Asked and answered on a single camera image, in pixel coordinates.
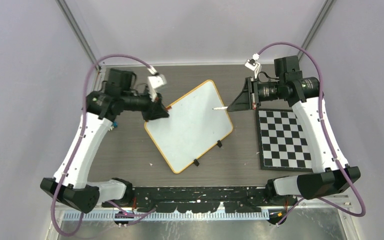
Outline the white red whiteboard marker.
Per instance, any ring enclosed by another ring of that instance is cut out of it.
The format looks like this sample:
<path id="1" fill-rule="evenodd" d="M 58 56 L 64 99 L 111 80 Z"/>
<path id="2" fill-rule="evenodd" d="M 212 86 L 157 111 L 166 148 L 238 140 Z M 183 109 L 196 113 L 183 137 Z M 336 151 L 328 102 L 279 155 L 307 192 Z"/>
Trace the white red whiteboard marker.
<path id="1" fill-rule="evenodd" d="M 213 110 L 222 110 L 222 111 L 227 110 L 227 109 L 228 109 L 227 106 L 221 106 L 221 107 L 214 107 L 213 108 Z"/>

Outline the yellow framed whiteboard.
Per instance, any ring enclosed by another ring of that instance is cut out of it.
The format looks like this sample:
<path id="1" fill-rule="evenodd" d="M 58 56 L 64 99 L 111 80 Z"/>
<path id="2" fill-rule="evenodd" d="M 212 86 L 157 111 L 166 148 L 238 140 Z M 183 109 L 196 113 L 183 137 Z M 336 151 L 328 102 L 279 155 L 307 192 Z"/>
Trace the yellow framed whiteboard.
<path id="1" fill-rule="evenodd" d="M 213 80 L 208 79 L 172 104 L 168 118 L 150 120 L 144 129 L 175 174 L 181 173 L 233 132 Z"/>

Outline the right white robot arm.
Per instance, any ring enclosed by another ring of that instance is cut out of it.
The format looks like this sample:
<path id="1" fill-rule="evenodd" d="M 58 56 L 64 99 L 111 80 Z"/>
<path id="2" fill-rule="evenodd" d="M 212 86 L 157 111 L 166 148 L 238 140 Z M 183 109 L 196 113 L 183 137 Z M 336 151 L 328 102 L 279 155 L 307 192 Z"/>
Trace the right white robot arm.
<path id="1" fill-rule="evenodd" d="M 240 94 L 227 107 L 228 112 L 255 110 L 262 102 L 284 100 L 301 125 L 309 146 L 312 172 L 270 179 L 265 198 L 279 205 L 286 196 L 302 196 L 307 200 L 341 194 L 360 177 L 357 166 L 350 166 L 340 150 L 330 126 L 324 94 L 316 77 L 303 77 L 296 55 L 274 60 L 275 78 L 261 82 L 259 55 L 254 54 L 245 67 L 254 75 L 245 79 Z"/>

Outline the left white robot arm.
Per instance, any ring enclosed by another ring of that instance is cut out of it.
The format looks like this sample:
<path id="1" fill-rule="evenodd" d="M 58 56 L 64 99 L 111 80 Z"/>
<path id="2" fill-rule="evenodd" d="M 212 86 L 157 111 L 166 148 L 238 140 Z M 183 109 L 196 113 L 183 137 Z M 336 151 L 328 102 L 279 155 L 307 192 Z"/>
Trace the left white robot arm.
<path id="1" fill-rule="evenodd" d="M 134 201 L 131 182 L 117 177 L 89 182 L 88 176 L 104 136 L 121 113 L 141 112 L 145 122 L 170 116 L 158 92 L 167 80 L 154 68 L 149 72 L 143 92 L 134 88 L 137 75 L 133 71 L 112 68 L 101 89 L 86 95 L 76 137 L 66 157 L 54 176 L 45 177 L 40 183 L 40 188 L 57 203 L 87 214 L 108 201 L 121 207 Z"/>

